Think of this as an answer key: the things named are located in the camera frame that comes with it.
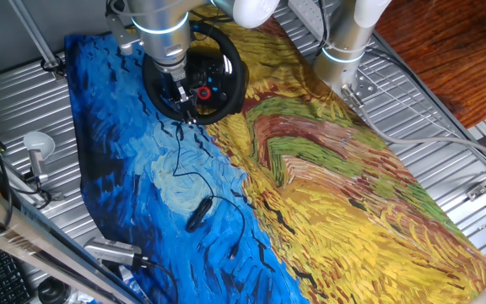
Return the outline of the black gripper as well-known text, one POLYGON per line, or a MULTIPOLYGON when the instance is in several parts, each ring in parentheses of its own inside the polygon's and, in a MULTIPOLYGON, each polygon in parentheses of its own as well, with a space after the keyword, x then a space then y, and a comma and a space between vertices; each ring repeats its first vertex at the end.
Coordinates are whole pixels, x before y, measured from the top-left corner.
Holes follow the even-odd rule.
POLYGON ((182 115, 182 121, 187 124, 197 123, 197 108, 196 105, 190 101, 191 93, 188 89, 188 81, 185 72, 171 72, 171 80, 175 86, 171 93, 171 101, 178 104, 178 110, 182 115))

